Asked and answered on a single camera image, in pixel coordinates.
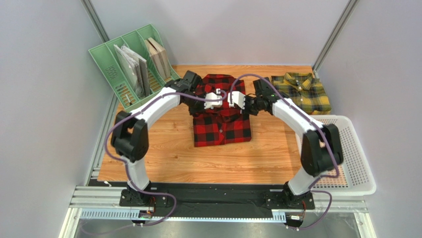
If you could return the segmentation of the red black plaid shirt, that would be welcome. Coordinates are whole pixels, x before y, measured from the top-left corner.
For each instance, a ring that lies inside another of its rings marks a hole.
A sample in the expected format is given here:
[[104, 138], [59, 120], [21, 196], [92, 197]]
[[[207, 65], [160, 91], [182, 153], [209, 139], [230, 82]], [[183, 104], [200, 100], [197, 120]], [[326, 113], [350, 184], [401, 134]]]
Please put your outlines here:
[[[208, 74], [198, 84], [195, 94], [221, 89], [229, 92], [235, 78], [226, 74]], [[249, 142], [252, 140], [250, 117], [240, 109], [229, 107], [228, 102], [222, 106], [205, 111], [189, 110], [193, 117], [194, 146], [217, 146], [230, 143]]]

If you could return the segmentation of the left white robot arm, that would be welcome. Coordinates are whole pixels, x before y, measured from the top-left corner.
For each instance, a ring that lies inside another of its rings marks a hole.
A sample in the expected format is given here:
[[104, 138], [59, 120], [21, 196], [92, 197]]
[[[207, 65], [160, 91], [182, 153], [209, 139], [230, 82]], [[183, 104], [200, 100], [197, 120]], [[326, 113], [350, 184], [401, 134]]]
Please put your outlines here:
[[125, 166], [128, 187], [143, 197], [163, 196], [162, 192], [148, 190], [145, 155], [149, 149], [151, 126], [169, 110], [184, 103], [188, 106], [204, 106], [204, 98], [194, 94], [201, 77], [187, 71], [183, 78], [171, 80], [152, 99], [141, 107], [127, 113], [119, 112], [115, 124], [107, 133], [111, 146], [116, 151], [115, 160]]

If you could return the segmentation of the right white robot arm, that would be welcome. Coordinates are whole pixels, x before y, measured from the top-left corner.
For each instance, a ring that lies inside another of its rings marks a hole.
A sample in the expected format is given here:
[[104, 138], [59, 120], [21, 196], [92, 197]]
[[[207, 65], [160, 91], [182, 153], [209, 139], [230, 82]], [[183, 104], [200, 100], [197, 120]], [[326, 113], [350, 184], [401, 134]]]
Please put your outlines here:
[[266, 111], [285, 122], [301, 139], [301, 168], [290, 179], [283, 192], [290, 196], [302, 196], [322, 178], [330, 178], [329, 171], [337, 178], [339, 165], [344, 161], [340, 134], [337, 126], [323, 123], [306, 114], [287, 96], [281, 95], [266, 79], [258, 76], [254, 81], [255, 94], [247, 96], [230, 94], [229, 101], [243, 112], [256, 116]]

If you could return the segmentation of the yellow plaid folded shirt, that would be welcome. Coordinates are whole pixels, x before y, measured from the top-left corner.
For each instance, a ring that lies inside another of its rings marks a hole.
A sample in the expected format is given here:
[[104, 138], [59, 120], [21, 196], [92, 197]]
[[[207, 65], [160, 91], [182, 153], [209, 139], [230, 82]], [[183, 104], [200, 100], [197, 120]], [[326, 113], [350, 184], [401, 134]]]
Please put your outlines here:
[[332, 107], [320, 79], [312, 73], [287, 72], [283, 76], [272, 76], [271, 83], [300, 109], [309, 115], [328, 115]]

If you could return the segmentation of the brown books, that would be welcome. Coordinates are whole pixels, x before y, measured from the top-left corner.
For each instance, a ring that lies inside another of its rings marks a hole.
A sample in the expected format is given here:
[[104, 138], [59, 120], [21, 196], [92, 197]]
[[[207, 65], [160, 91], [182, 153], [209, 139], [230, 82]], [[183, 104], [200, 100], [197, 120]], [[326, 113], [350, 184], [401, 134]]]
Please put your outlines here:
[[164, 80], [169, 79], [171, 71], [165, 48], [153, 38], [148, 38], [144, 42], [161, 78]]

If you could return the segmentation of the grey spiral notebooks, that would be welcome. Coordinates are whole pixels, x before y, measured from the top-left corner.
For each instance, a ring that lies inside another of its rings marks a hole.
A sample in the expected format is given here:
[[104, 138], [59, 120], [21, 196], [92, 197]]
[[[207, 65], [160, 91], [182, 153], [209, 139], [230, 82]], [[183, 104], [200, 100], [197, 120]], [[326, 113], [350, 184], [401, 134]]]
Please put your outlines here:
[[151, 94], [147, 61], [126, 45], [113, 45], [120, 67], [138, 98]]

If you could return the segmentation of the green file organizer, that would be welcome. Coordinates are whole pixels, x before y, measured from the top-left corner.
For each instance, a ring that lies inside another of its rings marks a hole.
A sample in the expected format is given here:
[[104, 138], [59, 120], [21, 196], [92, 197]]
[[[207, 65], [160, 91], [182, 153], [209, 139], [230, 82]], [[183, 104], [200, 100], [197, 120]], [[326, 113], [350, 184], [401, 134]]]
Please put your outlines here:
[[164, 70], [157, 69], [149, 40], [163, 45], [158, 30], [151, 24], [89, 49], [126, 111], [140, 107], [168, 81], [179, 78], [170, 64]]

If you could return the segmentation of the white plastic basket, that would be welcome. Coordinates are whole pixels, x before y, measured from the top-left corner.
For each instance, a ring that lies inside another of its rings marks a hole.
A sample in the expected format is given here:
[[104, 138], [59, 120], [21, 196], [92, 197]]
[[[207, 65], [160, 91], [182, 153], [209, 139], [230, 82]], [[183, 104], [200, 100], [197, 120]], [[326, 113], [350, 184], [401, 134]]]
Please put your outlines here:
[[344, 161], [338, 166], [337, 178], [322, 178], [313, 190], [324, 190], [333, 196], [364, 196], [374, 194], [376, 183], [361, 146], [354, 125], [345, 116], [314, 115], [323, 124], [334, 124], [339, 129]]

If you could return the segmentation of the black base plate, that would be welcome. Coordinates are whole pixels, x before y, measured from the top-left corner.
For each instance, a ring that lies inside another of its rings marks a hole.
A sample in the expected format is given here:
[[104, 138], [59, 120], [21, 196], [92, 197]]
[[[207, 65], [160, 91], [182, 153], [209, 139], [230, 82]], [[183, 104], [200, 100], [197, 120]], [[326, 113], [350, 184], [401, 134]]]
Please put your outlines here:
[[272, 210], [314, 210], [308, 193], [283, 193], [284, 185], [150, 183], [144, 193], [127, 186], [120, 195], [121, 207], [150, 209], [155, 216], [197, 218], [270, 218]]

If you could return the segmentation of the aluminium frame rail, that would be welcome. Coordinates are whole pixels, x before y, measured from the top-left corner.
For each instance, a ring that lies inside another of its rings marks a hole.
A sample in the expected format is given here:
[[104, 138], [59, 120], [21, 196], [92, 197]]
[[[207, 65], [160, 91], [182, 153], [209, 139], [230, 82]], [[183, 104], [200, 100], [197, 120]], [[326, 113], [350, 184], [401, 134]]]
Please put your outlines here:
[[270, 218], [197, 218], [155, 216], [148, 209], [121, 207], [125, 185], [78, 186], [60, 236], [105, 237], [277, 237], [374, 238], [376, 233], [362, 197], [313, 194], [315, 209], [272, 210]]

